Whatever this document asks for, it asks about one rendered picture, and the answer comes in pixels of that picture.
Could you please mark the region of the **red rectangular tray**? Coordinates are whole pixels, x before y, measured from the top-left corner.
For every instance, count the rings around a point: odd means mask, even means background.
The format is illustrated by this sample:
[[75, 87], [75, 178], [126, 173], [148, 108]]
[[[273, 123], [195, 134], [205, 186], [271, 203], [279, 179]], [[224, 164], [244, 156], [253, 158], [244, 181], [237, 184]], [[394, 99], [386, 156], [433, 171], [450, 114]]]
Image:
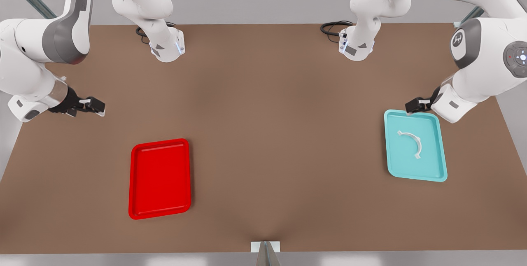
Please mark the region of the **red rectangular tray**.
[[190, 209], [189, 143], [184, 138], [141, 143], [131, 151], [128, 215], [134, 220]]

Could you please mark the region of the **white curved pipe clamp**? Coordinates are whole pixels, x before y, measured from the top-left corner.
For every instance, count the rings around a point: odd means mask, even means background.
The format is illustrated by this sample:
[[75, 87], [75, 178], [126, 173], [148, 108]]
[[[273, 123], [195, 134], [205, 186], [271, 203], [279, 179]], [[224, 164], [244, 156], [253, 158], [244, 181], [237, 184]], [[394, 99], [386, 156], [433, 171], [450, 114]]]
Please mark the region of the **white curved pipe clamp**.
[[407, 137], [410, 137], [412, 138], [415, 142], [416, 142], [416, 145], [417, 145], [417, 151], [414, 155], [414, 157], [416, 157], [416, 159], [420, 159], [420, 153], [422, 152], [422, 142], [420, 140], [420, 137], [414, 135], [413, 133], [409, 133], [409, 132], [402, 132], [402, 131], [397, 131], [397, 134], [399, 136], [407, 136]]

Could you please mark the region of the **teal rectangular tray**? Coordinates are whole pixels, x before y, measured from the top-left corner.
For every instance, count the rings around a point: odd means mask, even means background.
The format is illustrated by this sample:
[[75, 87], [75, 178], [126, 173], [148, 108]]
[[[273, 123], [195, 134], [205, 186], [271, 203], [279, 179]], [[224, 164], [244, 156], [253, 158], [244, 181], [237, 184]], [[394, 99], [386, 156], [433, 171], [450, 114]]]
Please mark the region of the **teal rectangular tray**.
[[[403, 110], [384, 112], [385, 144], [388, 172], [395, 177], [413, 180], [444, 182], [447, 167], [443, 148], [440, 120], [434, 114], [414, 113]], [[414, 157], [416, 142], [397, 131], [409, 132], [420, 137], [420, 159]]]

